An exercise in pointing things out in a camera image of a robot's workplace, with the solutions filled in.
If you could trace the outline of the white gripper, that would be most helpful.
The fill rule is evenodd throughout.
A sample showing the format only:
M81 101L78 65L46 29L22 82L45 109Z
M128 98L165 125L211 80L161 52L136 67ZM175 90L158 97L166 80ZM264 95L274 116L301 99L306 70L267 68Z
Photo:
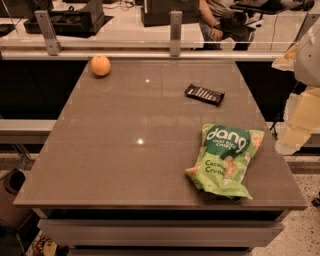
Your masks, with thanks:
M305 18L295 41L297 43L272 63L277 70L294 70L295 79L308 85L301 94L291 93L285 105L284 128L275 144L281 155L299 151L320 128L319 19Z

